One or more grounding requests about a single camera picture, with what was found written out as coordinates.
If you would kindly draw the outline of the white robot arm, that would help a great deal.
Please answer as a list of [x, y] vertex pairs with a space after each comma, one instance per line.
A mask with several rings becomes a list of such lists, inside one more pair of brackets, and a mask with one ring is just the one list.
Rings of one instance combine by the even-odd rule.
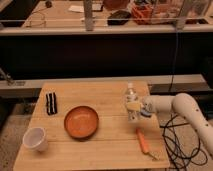
[[141, 112], [150, 117], [152, 113], [174, 112], [183, 117], [196, 131], [207, 152], [213, 159], [213, 126], [205, 119], [196, 100], [187, 93], [175, 96], [150, 95], [141, 100], [127, 101], [125, 107], [130, 111]]

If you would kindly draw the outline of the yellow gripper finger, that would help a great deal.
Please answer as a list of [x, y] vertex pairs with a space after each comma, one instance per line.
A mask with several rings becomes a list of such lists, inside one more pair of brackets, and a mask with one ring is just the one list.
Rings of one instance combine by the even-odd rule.
[[143, 108], [143, 105], [139, 102], [128, 102], [127, 108], [133, 111], [140, 111]]

